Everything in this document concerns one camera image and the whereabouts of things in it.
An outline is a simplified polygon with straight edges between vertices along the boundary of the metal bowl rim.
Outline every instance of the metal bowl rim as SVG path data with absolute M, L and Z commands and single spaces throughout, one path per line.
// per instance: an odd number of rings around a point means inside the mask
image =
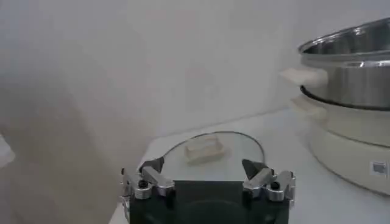
M 298 52 L 300 55 L 304 57 L 310 57 L 310 58 L 345 58 L 345 57 L 367 57 L 367 56 L 380 56 L 380 55 L 386 55 L 388 54 L 390 57 L 390 49 L 387 50 L 380 50 L 380 51 L 370 51 L 370 52 L 358 52 L 358 53 L 352 53 L 352 54 L 311 54 L 311 53 L 305 53 L 309 48 L 317 45 L 318 43 L 325 42 L 327 40 L 335 39 L 337 37 L 343 36 L 346 33 L 353 32 L 355 29 L 368 29 L 373 26 L 378 26 L 380 24 L 390 24 L 390 17 L 379 19 L 376 21 L 372 21 L 369 23 L 364 23 L 359 26 L 349 27 L 346 29 L 339 30 L 337 32 L 333 32 L 328 35 L 324 35 L 318 38 L 315 38 L 313 40 L 307 41 L 306 43 L 302 44 L 298 47 Z

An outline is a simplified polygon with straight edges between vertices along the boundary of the white pot handle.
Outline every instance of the white pot handle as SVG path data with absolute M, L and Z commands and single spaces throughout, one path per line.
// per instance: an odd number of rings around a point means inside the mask
M 324 122 L 327 118 L 327 110 L 311 103 L 304 95 L 291 99 L 291 106 L 316 122 Z
M 299 86 L 320 87 L 328 83 L 328 73 L 323 69 L 300 66 L 284 70 L 280 75 Z

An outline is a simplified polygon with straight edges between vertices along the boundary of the white wall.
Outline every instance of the white wall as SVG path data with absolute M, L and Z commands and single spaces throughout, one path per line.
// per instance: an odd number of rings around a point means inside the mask
M 34 157 L 75 182 L 78 190 L 52 184 L 74 199 L 51 206 L 104 223 L 109 212 L 96 210 L 113 202 L 75 206 L 87 182 L 72 173 L 101 186 L 119 167 L 135 167 L 153 136 L 283 105 L 297 91 L 277 74 L 298 63 L 300 43 L 385 17 L 389 7 L 386 0 L 3 0 L 2 131 L 28 163 Z M 35 184 L 40 191 L 42 182 Z M 96 202 L 98 193 L 86 198 Z

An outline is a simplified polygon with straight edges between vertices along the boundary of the cream electric cooker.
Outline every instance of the cream electric cooker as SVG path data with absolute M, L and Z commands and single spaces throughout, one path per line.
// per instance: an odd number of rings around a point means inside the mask
M 341 30 L 299 47 L 292 105 L 312 121 L 309 143 L 330 170 L 390 195 L 390 18 Z

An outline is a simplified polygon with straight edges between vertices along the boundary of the stainless steel pot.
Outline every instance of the stainless steel pot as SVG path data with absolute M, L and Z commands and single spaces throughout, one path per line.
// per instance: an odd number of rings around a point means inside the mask
M 315 85 L 303 83 L 305 95 L 344 107 L 390 110 L 390 18 L 311 40 L 299 52 L 303 65 L 327 73 Z

